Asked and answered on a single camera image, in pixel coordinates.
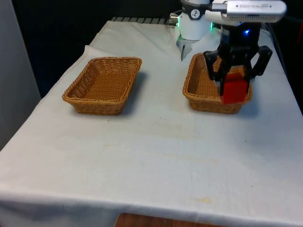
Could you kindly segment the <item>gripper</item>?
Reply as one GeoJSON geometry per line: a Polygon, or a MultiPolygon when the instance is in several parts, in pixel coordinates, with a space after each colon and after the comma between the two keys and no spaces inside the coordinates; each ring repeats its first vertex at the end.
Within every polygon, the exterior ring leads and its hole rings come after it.
{"type": "Polygon", "coordinates": [[[222,25],[219,49],[203,53],[210,80],[219,83],[220,96],[224,94],[225,79],[232,67],[231,54],[224,49],[243,47],[245,52],[243,69],[247,92],[250,81],[256,76],[263,75],[273,52],[268,46],[258,46],[260,28],[260,23],[241,23],[238,26],[222,25]],[[252,67],[251,60],[257,53],[257,62],[252,67]]]}

